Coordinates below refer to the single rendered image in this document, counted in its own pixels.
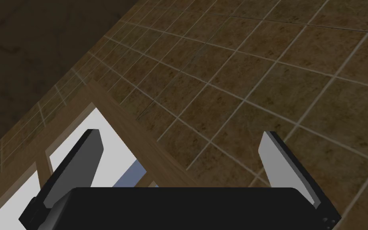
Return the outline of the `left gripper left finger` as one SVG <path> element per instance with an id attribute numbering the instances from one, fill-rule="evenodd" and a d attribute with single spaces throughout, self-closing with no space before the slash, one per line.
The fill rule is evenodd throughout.
<path id="1" fill-rule="evenodd" d="M 90 187 L 103 151 L 100 131 L 87 129 L 35 197 L 36 203 L 52 208 L 73 188 Z"/>

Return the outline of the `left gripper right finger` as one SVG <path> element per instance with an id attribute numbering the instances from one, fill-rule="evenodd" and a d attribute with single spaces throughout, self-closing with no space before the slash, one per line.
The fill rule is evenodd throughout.
<path id="1" fill-rule="evenodd" d="M 276 132 L 263 132 L 258 153 L 271 187 L 293 188 L 316 209 L 328 202 L 320 186 Z"/>

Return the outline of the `wooden framed window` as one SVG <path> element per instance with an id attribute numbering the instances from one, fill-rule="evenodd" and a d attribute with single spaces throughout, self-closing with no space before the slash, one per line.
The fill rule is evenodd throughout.
<path id="1" fill-rule="evenodd" d="M 104 151 L 93 178 L 94 186 L 113 186 L 139 161 L 158 186 L 188 187 L 196 182 L 120 105 L 95 81 L 83 86 L 47 127 L 38 133 L 0 173 L 0 220 L 24 209 L 18 195 L 35 195 L 59 164 L 83 128 L 100 130 Z"/>

